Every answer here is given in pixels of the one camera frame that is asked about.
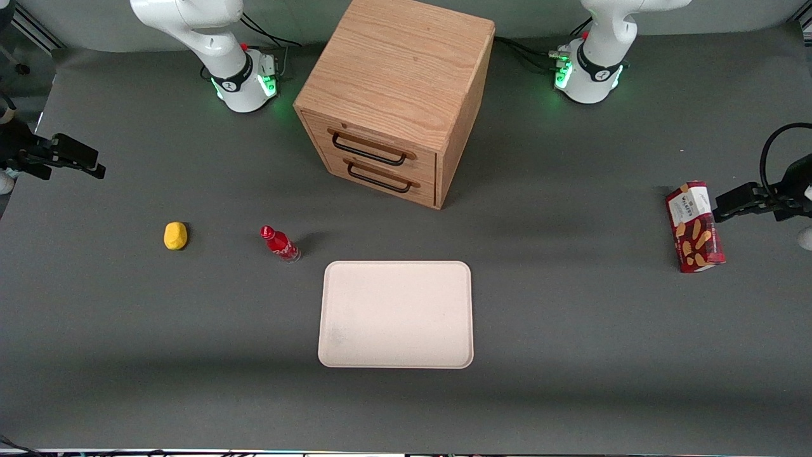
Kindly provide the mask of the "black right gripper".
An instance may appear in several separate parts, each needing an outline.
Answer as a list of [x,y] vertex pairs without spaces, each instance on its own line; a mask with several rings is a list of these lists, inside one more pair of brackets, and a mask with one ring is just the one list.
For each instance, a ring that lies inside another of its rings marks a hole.
[[57,133],[50,138],[38,136],[18,119],[1,125],[3,171],[11,169],[49,180],[53,168],[69,168],[101,180],[107,169],[98,164],[98,154],[96,149],[67,134]]

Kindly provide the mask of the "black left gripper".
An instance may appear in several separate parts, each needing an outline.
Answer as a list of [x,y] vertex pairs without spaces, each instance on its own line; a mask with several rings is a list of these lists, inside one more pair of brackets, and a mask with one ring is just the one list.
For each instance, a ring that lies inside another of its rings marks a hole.
[[793,162],[782,180],[769,188],[778,203],[769,199],[768,192],[755,182],[745,183],[716,197],[714,222],[723,223],[737,216],[771,213],[776,222],[794,217],[811,218],[811,154]]

